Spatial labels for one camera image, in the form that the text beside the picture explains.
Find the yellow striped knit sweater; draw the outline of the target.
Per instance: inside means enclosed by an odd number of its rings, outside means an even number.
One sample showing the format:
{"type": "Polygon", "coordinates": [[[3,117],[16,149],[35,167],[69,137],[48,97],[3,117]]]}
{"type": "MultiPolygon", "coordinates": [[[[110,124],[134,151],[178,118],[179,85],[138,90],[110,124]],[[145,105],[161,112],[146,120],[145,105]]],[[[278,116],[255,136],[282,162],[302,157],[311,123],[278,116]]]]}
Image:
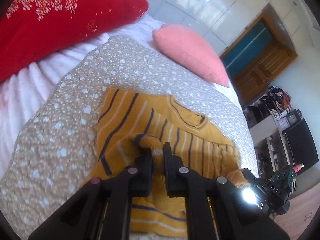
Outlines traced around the yellow striped knit sweater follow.
{"type": "Polygon", "coordinates": [[[184,166],[206,178],[226,177],[237,187],[247,185],[238,166],[238,150],[209,119],[180,105],[171,95],[151,95],[109,88],[96,126],[98,162],[90,177],[110,179],[133,165],[144,148],[152,153],[150,195],[132,201],[132,233],[185,237],[183,198],[165,189],[163,144],[184,166]]]}

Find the pile of clothes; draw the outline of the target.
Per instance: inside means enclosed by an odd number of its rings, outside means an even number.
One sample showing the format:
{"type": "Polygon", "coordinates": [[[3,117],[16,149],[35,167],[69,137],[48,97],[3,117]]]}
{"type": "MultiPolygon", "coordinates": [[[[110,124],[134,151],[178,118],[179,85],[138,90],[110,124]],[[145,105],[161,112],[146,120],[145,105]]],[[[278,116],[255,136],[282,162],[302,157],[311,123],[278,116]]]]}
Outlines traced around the pile of clothes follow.
{"type": "Polygon", "coordinates": [[[289,94],[278,86],[271,86],[267,91],[267,108],[271,111],[283,112],[285,110],[291,111],[291,97],[289,94]]]}

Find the pink bottle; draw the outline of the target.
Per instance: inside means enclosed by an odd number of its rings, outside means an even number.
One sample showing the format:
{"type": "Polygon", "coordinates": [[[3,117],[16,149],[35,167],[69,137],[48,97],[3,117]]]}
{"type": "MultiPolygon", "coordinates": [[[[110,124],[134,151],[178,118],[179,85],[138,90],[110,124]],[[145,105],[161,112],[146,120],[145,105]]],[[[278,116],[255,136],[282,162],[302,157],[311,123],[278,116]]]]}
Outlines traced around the pink bottle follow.
{"type": "Polygon", "coordinates": [[[304,167],[304,164],[303,164],[303,163],[294,166],[294,167],[293,167],[294,173],[298,173],[303,167],[304,167]]]}

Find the black television screen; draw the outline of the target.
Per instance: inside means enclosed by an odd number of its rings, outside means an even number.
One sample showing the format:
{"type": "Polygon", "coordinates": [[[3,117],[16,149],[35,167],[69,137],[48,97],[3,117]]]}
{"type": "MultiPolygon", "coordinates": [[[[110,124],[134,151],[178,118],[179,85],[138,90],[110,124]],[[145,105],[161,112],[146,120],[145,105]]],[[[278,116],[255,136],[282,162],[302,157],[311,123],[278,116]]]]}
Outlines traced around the black television screen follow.
{"type": "Polygon", "coordinates": [[[286,129],[284,135],[289,143],[295,164],[304,164],[301,172],[311,168],[319,161],[316,145],[305,119],[286,129]]]}

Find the white shelf unit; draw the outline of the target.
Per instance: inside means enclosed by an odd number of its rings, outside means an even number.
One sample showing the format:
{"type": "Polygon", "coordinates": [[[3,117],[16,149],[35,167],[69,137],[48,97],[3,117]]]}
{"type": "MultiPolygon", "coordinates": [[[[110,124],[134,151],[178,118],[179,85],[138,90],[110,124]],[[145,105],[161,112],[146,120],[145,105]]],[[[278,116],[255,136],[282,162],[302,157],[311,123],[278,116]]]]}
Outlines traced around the white shelf unit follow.
{"type": "Polygon", "coordinates": [[[244,114],[253,140],[259,176],[268,179],[288,165],[294,166],[291,148],[274,116],[263,116],[255,106],[247,107],[244,114]]]}

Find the beige white-spotted quilt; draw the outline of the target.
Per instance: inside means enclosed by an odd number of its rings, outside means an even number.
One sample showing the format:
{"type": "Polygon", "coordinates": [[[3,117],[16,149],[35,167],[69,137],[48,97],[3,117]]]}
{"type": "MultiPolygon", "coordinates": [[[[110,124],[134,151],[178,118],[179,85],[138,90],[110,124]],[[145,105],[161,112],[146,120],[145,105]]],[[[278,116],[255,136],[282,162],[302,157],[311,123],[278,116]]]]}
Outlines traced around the beige white-spotted quilt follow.
{"type": "Polygon", "coordinates": [[[59,81],[16,139],[1,179],[1,211],[21,239],[78,190],[97,162],[95,126],[110,87],[174,96],[231,139],[240,167],[257,173],[252,137],[236,103],[161,53],[113,36],[59,81]]]}

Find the small desk clock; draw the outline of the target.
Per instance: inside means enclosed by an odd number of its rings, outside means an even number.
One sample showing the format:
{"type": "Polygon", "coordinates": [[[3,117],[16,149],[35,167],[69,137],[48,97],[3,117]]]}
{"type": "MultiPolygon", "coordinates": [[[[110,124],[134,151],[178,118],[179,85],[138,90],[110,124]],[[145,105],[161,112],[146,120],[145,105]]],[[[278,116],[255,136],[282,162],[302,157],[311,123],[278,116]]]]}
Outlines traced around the small desk clock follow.
{"type": "Polygon", "coordinates": [[[287,120],[291,126],[294,126],[296,123],[300,122],[302,118],[302,113],[299,109],[294,109],[287,116],[287,120]]]}

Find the brown wooden door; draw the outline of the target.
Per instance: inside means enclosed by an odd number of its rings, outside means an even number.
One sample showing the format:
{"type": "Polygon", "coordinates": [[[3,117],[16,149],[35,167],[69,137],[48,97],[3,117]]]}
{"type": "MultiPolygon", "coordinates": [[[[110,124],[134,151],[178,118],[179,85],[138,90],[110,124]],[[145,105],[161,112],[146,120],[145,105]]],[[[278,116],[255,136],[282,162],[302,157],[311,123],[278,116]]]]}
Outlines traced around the brown wooden door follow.
{"type": "Polygon", "coordinates": [[[279,41],[271,41],[239,74],[232,78],[242,108],[260,98],[276,79],[298,57],[279,41]]]}

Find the pink white fluffy blanket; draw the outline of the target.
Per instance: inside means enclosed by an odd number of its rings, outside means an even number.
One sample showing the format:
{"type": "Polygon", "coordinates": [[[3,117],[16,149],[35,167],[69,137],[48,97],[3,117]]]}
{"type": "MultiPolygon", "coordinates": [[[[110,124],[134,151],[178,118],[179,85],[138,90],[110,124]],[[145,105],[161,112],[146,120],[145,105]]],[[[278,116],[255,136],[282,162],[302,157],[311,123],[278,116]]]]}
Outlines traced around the pink white fluffy blanket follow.
{"type": "MultiPolygon", "coordinates": [[[[52,95],[57,83],[74,69],[91,51],[106,43],[111,36],[124,35],[149,49],[155,49],[152,31],[159,29],[161,21],[145,14],[133,24],[125,25],[109,33],[102,33],[88,41],[76,43],[54,52],[39,62],[33,62],[1,83],[1,174],[5,174],[15,141],[23,128],[52,95]]],[[[245,117],[240,109],[233,87],[210,85],[186,70],[187,77],[181,85],[168,81],[167,74],[159,74],[156,81],[161,89],[148,89],[149,74],[125,81],[121,74],[113,74],[113,85],[128,85],[142,92],[171,94],[184,106],[203,113],[239,150],[239,165],[251,167],[251,137],[245,117]]]]}

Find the pink cushion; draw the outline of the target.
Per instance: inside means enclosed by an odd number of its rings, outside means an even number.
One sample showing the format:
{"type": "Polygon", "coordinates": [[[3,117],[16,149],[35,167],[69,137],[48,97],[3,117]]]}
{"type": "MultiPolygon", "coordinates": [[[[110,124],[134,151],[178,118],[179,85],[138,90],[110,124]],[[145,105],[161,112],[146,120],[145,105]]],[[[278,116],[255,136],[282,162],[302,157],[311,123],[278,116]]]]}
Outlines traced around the pink cushion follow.
{"type": "Polygon", "coordinates": [[[179,24],[163,24],[152,31],[161,53],[205,81],[229,87],[225,67],[208,42],[195,31],[179,24]]]}

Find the white glossy wardrobe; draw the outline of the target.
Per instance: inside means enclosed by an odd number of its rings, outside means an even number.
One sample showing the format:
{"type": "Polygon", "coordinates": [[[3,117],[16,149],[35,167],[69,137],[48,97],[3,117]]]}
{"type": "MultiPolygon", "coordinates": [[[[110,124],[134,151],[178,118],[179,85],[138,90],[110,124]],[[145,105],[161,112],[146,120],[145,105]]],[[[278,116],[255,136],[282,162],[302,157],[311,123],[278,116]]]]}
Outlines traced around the white glossy wardrobe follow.
{"type": "Polygon", "coordinates": [[[221,55],[270,5],[297,51],[319,48],[319,24],[303,0],[147,0],[148,14],[183,24],[204,37],[221,55]]]}

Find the red floral pillow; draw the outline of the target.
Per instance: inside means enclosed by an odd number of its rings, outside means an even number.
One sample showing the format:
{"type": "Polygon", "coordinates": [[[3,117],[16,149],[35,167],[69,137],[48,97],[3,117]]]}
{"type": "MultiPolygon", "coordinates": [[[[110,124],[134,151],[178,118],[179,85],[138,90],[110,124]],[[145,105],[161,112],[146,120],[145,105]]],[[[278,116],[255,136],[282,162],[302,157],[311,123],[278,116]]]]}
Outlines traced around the red floral pillow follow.
{"type": "Polygon", "coordinates": [[[139,19],[146,0],[13,0],[1,18],[1,81],[28,64],[139,19]]]}

